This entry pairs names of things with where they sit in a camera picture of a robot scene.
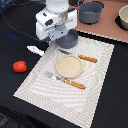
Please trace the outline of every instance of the striped placemat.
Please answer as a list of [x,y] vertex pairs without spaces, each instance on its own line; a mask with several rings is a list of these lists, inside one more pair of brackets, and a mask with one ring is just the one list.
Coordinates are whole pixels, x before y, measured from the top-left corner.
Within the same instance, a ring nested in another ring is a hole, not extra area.
[[65,55],[58,49],[65,50],[56,43],[47,49],[14,96],[82,128],[90,128],[114,46],[79,36],[78,45],[66,49],[76,56],[98,59],[97,63],[83,60],[83,73],[72,79],[84,84],[85,90],[45,77],[46,71],[59,75],[55,63]]

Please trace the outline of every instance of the plate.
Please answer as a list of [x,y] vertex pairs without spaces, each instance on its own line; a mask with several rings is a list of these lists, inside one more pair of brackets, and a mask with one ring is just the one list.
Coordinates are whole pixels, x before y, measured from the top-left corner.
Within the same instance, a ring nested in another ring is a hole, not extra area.
[[75,78],[83,71],[81,59],[73,55],[66,55],[56,62],[58,74],[64,78]]

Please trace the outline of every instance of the black table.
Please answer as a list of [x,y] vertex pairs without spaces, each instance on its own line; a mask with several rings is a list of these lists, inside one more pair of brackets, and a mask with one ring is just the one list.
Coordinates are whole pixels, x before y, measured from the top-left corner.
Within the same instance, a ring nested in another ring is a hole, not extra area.
[[[14,28],[37,38],[35,14],[43,8],[44,6],[39,4],[12,6],[8,7],[4,15]],[[127,128],[128,44],[85,33],[78,34],[115,45],[91,128]],[[46,42],[38,42],[14,31],[0,15],[0,112],[4,107],[28,115],[52,128],[80,128],[13,96],[40,59],[39,55],[27,50],[28,45],[35,45],[44,51],[48,47]],[[12,65],[20,60],[26,61],[28,70],[15,73]]]

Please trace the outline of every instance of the silver pot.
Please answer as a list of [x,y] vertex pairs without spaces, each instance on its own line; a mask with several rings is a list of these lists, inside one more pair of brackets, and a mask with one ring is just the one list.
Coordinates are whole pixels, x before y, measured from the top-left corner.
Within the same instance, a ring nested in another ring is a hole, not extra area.
[[83,23],[96,23],[99,20],[104,4],[99,1],[86,2],[79,6],[79,19]]

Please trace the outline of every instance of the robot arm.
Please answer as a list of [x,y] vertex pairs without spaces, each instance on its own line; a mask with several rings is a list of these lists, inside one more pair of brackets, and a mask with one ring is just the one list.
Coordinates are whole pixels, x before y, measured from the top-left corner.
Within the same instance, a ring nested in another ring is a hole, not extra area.
[[68,0],[46,0],[46,7],[36,14],[36,35],[54,41],[77,25],[77,10],[68,12]]

